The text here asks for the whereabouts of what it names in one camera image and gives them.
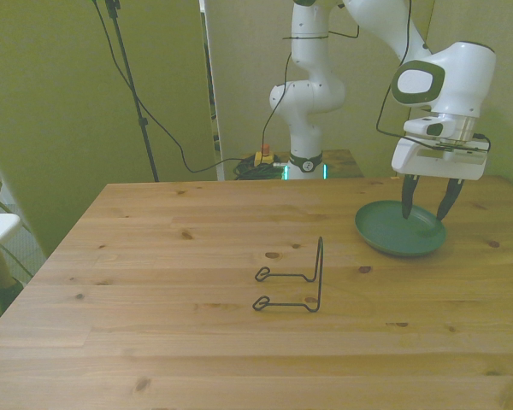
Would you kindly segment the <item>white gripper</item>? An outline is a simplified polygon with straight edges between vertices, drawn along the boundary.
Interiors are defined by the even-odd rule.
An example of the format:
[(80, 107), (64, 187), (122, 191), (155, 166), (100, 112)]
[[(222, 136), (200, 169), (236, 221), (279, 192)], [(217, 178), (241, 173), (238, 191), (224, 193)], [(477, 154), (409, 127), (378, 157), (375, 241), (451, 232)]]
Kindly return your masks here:
[(410, 217), (414, 192), (420, 176), (448, 178), (445, 195), (439, 204), (436, 219), (441, 221), (456, 202), (464, 179), (479, 179), (486, 166), (488, 144), (468, 141), (447, 146), (438, 140), (402, 138), (392, 157), (392, 168), (405, 174), (401, 192), (402, 215)]

